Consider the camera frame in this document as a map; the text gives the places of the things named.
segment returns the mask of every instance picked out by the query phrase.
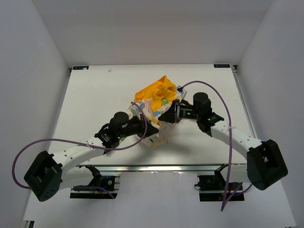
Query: gray wall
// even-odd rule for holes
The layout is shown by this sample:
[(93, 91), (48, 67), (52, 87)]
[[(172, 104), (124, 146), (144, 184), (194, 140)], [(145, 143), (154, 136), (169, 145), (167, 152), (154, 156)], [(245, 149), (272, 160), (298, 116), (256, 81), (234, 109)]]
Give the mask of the gray wall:
[(279, 143), (282, 179), (298, 227), (304, 227), (304, 1), (274, 0), (239, 64), (241, 87), (258, 136)]
[[(65, 92), (68, 68), (31, 0), (0, 2), (0, 227), (19, 227), (29, 191), (12, 180), (11, 165), (29, 142), (50, 137)], [(22, 182), (34, 156), (17, 163)]]
[(272, 0), (33, 0), (67, 64), (238, 64)]

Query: orange fabric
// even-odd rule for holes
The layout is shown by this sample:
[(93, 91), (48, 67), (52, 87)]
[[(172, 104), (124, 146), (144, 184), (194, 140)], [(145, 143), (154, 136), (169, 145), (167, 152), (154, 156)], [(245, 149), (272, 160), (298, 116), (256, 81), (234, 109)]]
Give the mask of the orange fabric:
[(152, 111), (157, 111), (163, 104), (163, 99), (167, 99), (170, 104), (175, 99), (176, 91), (167, 76), (162, 77), (151, 85), (135, 94), (134, 102), (152, 99)]

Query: white backdrop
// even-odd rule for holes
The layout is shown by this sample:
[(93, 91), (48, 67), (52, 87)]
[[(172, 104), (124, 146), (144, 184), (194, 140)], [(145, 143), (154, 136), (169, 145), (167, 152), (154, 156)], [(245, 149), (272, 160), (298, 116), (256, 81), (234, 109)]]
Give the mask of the white backdrop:
[(272, 0), (33, 0), (72, 65), (238, 64)]
[[(0, 227), (16, 228), (29, 190), (13, 182), (13, 159), (26, 144), (52, 135), (69, 72), (30, 0), (2, 0), (0, 21)], [(20, 157), (22, 183), (37, 151), (46, 148), (33, 146)]]
[(297, 227), (304, 227), (304, 1), (275, 0), (239, 65), (257, 135), (280, 145), (282, 179)]

